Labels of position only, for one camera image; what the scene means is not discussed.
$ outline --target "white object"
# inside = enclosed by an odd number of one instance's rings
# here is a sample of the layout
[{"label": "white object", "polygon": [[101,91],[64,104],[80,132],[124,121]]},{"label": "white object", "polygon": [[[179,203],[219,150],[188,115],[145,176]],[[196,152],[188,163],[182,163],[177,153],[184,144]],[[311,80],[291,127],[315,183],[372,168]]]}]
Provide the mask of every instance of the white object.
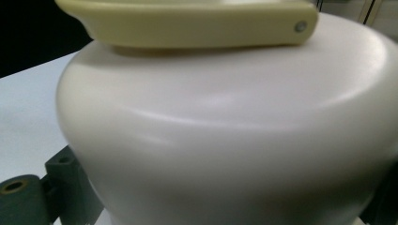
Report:
[{"label": "white object", "polygon": [[328,15],[294,47],[94,41],[61,78],[59,122],[114,224],[352,224],[396,159],[397,60]]}]

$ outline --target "black background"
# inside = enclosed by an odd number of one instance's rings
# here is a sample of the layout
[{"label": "black background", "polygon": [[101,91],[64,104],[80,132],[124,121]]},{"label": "black background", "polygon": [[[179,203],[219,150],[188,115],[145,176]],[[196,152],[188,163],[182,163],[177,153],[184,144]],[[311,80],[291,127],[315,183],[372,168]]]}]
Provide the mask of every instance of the black background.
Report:
[{"label": "black background", "polygon": [[54,0],[0,3],[0,78],[80,50],[84,27]]}]

